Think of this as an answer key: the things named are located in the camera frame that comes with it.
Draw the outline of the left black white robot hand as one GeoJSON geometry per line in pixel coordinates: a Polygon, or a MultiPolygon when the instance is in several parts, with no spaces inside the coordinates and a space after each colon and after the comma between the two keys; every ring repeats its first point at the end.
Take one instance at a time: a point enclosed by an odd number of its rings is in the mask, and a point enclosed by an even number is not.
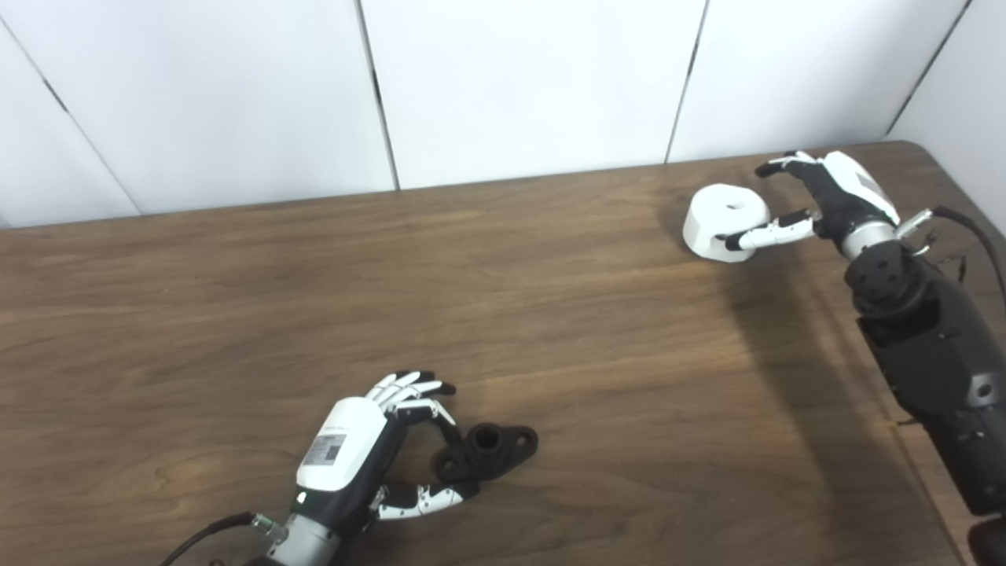
{"type": "Polygon", "coordinates": [[[373,522],[420,518],[477,497],[477,481],[387,479],[410,427],[430,422],[446,444],[461,441],[457,422],[438,399],[455,391],[431,370],[399,370],[364,395],[338,401],[299,463],[291,512],[349,536],[373,522]]]}

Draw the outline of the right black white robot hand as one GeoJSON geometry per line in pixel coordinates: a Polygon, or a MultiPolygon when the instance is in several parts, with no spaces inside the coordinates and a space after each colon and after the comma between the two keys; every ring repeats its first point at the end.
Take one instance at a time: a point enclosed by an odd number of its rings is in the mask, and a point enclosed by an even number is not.
{"type": "Polygon", "coordinates": [[[748,230],[715,235],[726,250],[754,251],[819,237],[833,241],[839,253],[852,261],[866,248],[896,240],[901,216],[894,204],[878,182],[844,152],[822,157],[787,152],[754,169],[761,178],[783,172],[801,180],[817,208],[777,216],[748,230]]]}

